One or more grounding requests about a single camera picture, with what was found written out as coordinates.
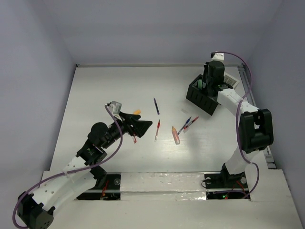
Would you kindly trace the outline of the orange highlighter marker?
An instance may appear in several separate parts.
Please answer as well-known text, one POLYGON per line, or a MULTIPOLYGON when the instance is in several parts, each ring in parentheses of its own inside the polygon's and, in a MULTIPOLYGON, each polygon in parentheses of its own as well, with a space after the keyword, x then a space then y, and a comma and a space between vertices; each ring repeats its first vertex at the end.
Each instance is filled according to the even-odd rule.
POLYGON ((180 144, 180 139, 179 139, 179 135, 178 132, 176 130, 176 128, 174 126, 172 126, 172 135, 173 135, 173 139, 176 145, 180 144))

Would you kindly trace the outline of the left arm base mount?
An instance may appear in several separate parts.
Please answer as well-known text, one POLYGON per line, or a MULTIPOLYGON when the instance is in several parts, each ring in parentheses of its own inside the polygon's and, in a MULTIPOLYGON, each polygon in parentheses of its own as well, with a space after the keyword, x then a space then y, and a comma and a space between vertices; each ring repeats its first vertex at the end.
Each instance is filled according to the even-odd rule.
POLYGON ((80 194, 77 200, 120 200, 121 173, 108 174, 102 187, 95 186, 80 194))

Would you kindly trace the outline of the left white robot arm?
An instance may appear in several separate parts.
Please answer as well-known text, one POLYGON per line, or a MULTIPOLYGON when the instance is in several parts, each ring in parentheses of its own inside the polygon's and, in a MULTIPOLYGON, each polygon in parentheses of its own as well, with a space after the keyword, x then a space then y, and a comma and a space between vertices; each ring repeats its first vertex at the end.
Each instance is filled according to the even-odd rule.
POLYGON ((12 217, 14 224, 19 217, 26 229, 48 228, 67 202, 91 188, 104 187, 107 172, 101 164, 110 159, 105 149, 117 140, 122 144, 124 134, 141 138, 153 124, 141 120, 140 115, 123 112, 112 119, 111 125, 98 122, 91 127, 83 147, 61 173, 42 180, 18 197, 12 217))

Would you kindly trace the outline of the green highlighter marker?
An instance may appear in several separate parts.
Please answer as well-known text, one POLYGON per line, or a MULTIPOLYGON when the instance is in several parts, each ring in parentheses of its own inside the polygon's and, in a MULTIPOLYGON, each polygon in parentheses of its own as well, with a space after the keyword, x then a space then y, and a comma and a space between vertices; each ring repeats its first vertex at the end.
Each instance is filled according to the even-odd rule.
POLYGON ((203 87, 203 82, 202 82, 201 79, 198 80, 197 87, 198 87, 200 90, 202 89, 202 87, 203 87))

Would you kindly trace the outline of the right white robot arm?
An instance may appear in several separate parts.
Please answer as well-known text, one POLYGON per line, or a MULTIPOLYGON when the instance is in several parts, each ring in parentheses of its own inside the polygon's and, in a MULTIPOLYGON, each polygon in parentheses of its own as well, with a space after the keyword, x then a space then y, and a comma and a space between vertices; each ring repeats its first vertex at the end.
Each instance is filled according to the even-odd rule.
POLYGON ((241 178, 247 165, 259 151, 274 141, 272 114, 244 100, 224 81, 225 67, 221 61, 206 62, 203 71, 203 92, 235 115, 237 149, 223 164, 219 181, 224 187, 232 186, 241 178))

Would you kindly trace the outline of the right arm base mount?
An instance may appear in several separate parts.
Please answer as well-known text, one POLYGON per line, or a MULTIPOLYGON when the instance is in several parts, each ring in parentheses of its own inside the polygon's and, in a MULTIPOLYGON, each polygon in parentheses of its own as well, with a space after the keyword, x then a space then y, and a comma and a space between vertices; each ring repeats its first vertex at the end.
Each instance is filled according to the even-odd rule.
POLYGON ((208 200, 243 199, 249 193, 245 172, 227 181, 220 173, 207 173, 201 186, 205 189, 208 200))

